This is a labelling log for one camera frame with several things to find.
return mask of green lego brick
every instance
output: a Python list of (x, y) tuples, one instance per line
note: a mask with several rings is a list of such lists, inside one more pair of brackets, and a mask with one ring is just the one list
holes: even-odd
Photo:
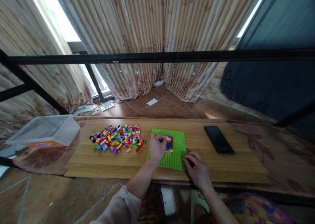
[[(173, 153), (165, 153), (159, 166), (186, 171), (187, 169), (182, 160), (183, 156), (187, 154), (184, 132), (161, 130), (161, 129), (153, 128), (151, 136), (153, 134), (162, 134), (162, 135), (168, 135), (168, 136), (173, 137)], [(149, 157), (150, 157), (150, 150), (148, 152), (147, 159), (149, 159)]]

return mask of wooden board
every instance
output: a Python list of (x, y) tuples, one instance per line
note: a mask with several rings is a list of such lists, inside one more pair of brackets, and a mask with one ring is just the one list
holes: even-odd
[[(221, 119), (100, 119), (95, 121), (91, 131), (100, 132), (109, 124), (138, 125), (141, 138), (147, 140), (145, 146), (136, 153), (132, 148), (130, 153), (125, 149), (120, 154), (92, 149), (93, 143), (89, 134), (78, 146), (65, 168), (65, 176), (71, 177), (105, 177), (131, 178), (145, 163), (152, 128), (183, 131), (187, 152), (200, 154), (210, 167), (212, 181), (268, 183), (269, 174), (248, 146), (241, 140), (233, 128)], [(214, 149), (204, 126), (217, 126), (235, 151), (235, 155), (219, 155)], [(187, 181), (187, 172), (158, 167), (153, 179)]]

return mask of pink sleeve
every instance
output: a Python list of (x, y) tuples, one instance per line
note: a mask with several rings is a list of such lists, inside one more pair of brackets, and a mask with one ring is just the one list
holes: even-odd
[(128, 192), (123, 186), (113, 197), (105, 211), (90, 224), (138, 223), (141, 199)]

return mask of clear plastic container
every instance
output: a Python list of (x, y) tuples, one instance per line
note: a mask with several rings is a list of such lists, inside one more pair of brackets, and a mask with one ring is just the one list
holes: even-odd
[(6, 143), (35, 148), (69, 146), (79, 130), (72, 115), (35, 117)]

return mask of smartphone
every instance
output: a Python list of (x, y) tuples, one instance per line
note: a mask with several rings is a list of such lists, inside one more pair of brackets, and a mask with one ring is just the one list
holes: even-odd
[(216, 126), (204, 127), (218, 154), (235, 154), (226, 138)]

